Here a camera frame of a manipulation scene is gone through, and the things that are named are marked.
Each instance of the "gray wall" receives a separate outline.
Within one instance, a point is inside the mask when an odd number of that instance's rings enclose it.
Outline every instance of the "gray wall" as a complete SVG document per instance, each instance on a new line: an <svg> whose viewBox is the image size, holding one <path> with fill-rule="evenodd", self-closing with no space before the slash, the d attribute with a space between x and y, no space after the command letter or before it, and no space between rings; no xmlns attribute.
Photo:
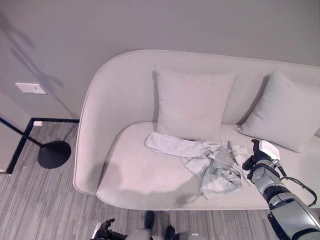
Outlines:
<svg viewBox="0 0 320 240"><path fill-rule="evenodd" d="M30 116L0 92L0 117L24 130ZM11 162L21 136L0 123L0 172L5 172Z"/></svg>
<svg viewBox="0 0 320 240"><path fill-rule="evenodd" d="M78 118L94 73L164 49L320 66L318 0L1 0L0 90L32 117ZM40 83L48 95L22 94Z"/></svg>

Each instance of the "lamp base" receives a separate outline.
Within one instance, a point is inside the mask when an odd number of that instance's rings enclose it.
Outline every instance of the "lamp base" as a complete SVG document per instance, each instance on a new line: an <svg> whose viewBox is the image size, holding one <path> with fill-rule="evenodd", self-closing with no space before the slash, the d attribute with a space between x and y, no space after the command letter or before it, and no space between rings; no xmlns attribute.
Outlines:
<svg viewBox="0 0 320 240"><path fill-rule="evenodd" d="M38 162L45 169L55 169L63 165L71 155L71 147L65 141L52 141L39 149Z"/></svg>

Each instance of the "sofa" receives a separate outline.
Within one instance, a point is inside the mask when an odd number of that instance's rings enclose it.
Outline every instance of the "sofa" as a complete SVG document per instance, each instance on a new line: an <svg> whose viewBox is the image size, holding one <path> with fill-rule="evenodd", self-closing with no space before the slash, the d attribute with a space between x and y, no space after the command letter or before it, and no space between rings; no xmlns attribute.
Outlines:
<svg viewBox="0 0 320 240"><path fill-rule="evenodd" d="M282 71L294 82L320 88L318 66L171 50L121 54L98 70L87 91L77 134L74 187L126 209L267 209L257 189L248 184L224 197L204 198L199 192L201 180L184 167L179 157L159 154L145 146L146 138L157 126L155 70L159 65L195 73L235 73L219 139L245 146L249 155L253 153L254 137L240 134L236 128L253 111L274 70ZM303 153L275 146L288 176L299 179L319 196L320 131L312 136ZM283 182L306 204L313 201L300 186Z"/></svg>

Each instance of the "crumpled fabric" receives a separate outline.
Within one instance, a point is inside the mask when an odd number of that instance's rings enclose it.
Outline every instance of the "crumpled fabric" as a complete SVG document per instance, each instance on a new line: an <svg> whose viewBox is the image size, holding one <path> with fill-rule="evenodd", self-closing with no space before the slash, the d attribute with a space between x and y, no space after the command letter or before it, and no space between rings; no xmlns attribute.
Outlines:
<svg viewBox="0 0 320 240"><path fill-rule="evenodd" d="M158 132L151 133L145 146L161 154L181 157L184 166L201 179L200 192L206 199L221 198L253 184L242 164L248 159L244 146L229 140L190 141Z"/></svg>

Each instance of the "striped carpet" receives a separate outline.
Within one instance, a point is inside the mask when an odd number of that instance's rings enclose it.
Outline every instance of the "striped carpet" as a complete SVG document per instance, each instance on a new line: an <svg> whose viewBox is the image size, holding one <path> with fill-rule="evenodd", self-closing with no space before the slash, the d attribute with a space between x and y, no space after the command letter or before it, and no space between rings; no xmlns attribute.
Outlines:
<svg viewBox="0 0 320 240"><path fill-rule="evenodd" d="M0 239L88 240L96 224L110 218L116 219L112 230L122 234L143 226L144 211L110 206L73 188L77 128L65 122L33 127L32 137L43 143L65 140L72 155L63 166L44 169L37 163L38 147L26 143L13 174L0 175ZM277 239L266 210L158 211L154 240L163 239L168 224L210 240Z"/></svg>

